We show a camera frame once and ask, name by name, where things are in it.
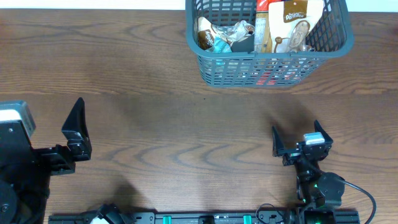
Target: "cable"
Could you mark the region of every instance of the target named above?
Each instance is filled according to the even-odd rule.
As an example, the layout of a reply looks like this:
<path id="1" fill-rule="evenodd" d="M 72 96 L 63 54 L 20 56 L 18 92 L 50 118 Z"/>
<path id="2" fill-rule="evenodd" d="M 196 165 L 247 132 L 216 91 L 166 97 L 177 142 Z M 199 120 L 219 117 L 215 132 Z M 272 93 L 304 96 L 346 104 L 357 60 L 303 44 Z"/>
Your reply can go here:
<path id="1" fill-rule="evenodd" d="M 322 171 L 322 170 L 316 168 L 314 165 L 312 165 L 311 162 L 308 161 L 308 159 L 307 159 L 307 157 L 305 156 L 304 153 L 302 153 L 302 158 L 303 158 L 303 160 L 305 160 L 305 162 L 308 164 L 308 166 L 312 170 L 314 170 L 315 172 L 317 172 L 317 173 L 319 173 L 321 175 L 325 173 L 324 171 Z M 372 207 L 372 213 L 369 216 L 368 220 L 366 220 L 366 222 L 365 222 L 365 224 L 369 224 L 372 221 L 374 215 L 376 214 L 376 209 L 377 209 L 377 204 L 376 204 L 376 201 L 375 201 L 374 197 L 369 192 L 367 192 L 364 189 L 362 189 L 361 187 L 358 187 L 357 185 L 354 185 L 354 184 L 352 184 L 352 183 L 350 183 L 348 181 L 343 180 L 342 177 L 340 177 L 340 179 L 336 178 L 335 180 L 337 180 L 338 182 L 341 182 L 341 183 L 343 183 L 345 185 L 348 185 L 348 186 L 350 186 L 350 187 L 352 187 L 352 188 L 364 193 L 366 196 L 369 197 L 369 199 L 372 201 L 372 206 L 373 206 Z"/>
<path id="2" fill-rule="evenodd" d="M 275 206 L 273 206 L 273 205 L 270 204 L 270 203 L 263 203 L 262 205 L 260 205 L 259 208 L 257 208 L 257 210 L 256 210 L 256 218 L 257 218 L 257 220 L 259 220 L 259 221 L 260 221 L 261 223 L 263 223 L 263 224 L 269 224 L 269 223 L 266 223 L 266 222 L 262 221 L 262 220 L 259 218 L 259 210 L 260 210 L 261 207 L 263 207 L 263 206 L 265 206 L 265 205 L 270 205 L 270 206 L 272 206 L 272 207 L 275 209 L 275 211 L 280 215 L 280 217 L 282 217 L 282 221 L 276 222 L 276 224 L 285 222 L 284 216 L 275 208 Z"/>
<path id="3" fill-rule="evenodd" d="M 372 201 L 372 205 L 373 205 L 372 213 L 371 213 L 370 217 L 368 218 L 368 220 L 365 222 L 365 224 L 369 224 L 372 221 L 374 215 L 376 214 L 376 209 L 377 209 L 377 205 L 376 205 L 376 201 L 375 201 L 374 197 L 369 192 L 365 191 L 361 187 L 358 187 L 357 185 L 354 185 L 354 184 L 352 184 L 348 181 L 345 181 L 343 179 L 336 179 L 336 180 L 366 194 L 366 196 L 369 197 L 369 199 Z"/>

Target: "black cable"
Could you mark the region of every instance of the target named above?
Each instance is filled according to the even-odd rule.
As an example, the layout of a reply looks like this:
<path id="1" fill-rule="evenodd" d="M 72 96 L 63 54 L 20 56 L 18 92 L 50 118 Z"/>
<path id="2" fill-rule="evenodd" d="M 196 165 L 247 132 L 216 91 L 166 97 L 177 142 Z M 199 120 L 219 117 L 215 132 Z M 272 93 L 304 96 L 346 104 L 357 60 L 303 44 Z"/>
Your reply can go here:
<path id="1" fill-rule="evenodd" d="M 305 162 L 308 164 L 308 166 L 312 170 L 314 170 L 315 172 L 317 172 L 317 173 L 319 173 L 321 175 L 325 173 L 324 171 L 322 171 L 322 170 L 316 168 L 314 165 L 312 165 L 310 163 L 310 161 L 308 161 L 308 159 L 307 159 L 307 157 L 305 156 L 304 153 L 302 153 L 302 158 L 305 160 Z M 366 196 L 369 197 L 369 199 L 372 201 L 372 206 L 373 206 L 372 207 L 372 213 L 371 213 L 370 217 L 368 218 L 368 220 L 366 220 L 366 222 L 365 222 L 365 224 L 369 224 L 372 221 L 374 215 L 376 214 L 376 209 L 377 209 L 377 204 L 376 204 L 376 201 L 375 201 L 374 197 L 369 192 L 367 192 L 364 189 L 362 189 L 361 187 L 358 187 L 357 185 L 354 185 L 354 184 L 352 184 L 352 183 L 350 183 L 348 181 L 345 181 L 342 177 L 336 178 L 335 180 L 337 180 L 338 182 L 341 182 L 341 183 L 343 183 L 345 185 L 348 185 L 348 186 L 350 186 L 350 187 L 352 187 L 352 188 L 364 193 Z"/>
<path id="2" fill-rule="evenodd" d="M 275 208 L 275 206 L 273 206 L 273 205 L 270 204 L 270 203 L 263 203 L 262 205 L 260 205 L 259 208 L 257 208 L 257 210 L 256 210 L 256 218 L 257 218 L 257 220 L 259 220 L 259 221 L 260 221 L 261 223 L 263 223 L 263 224 L 269 224 L 269 223 L 266 223 L 266 222 L 262 221 L 262 220 L 259 218 L 259 210 L 260 210 L 261 207 L 263 207 L 263 206 L 265 206 L 265 205 L 270 205 L 270 206 L 272 206 L 272 207 L 275 209 L 275 211 L 280 215 L 280 217 L 282 217 L 282 221 L 276 222 L 276 224 L 285 222 L 284 216 Z"/>
<path id="3" fill-rule="evenodd" d="M 365 222 L 365 224 L 369 224 L 372 221 L 374 215 L 376 214 L 376 209 L 377 209 L 377 205 L 376 205 L 376 201 L 375 201 L 374 197 L 369 192 L 365 191 L 361 187 L 358 187 L 357 185 L 354 185 L 354 184 L 352 184 L 348 181 L 345 181 L 343 179 L 336 179 L 336 180 L 364 193 L 366 196 L 369 197 L 369 199 L 372 201 L 372 205 L 373 205 L 372 213 L 371 213 L 370 217 L 368 218 L 368 220 Z"/>

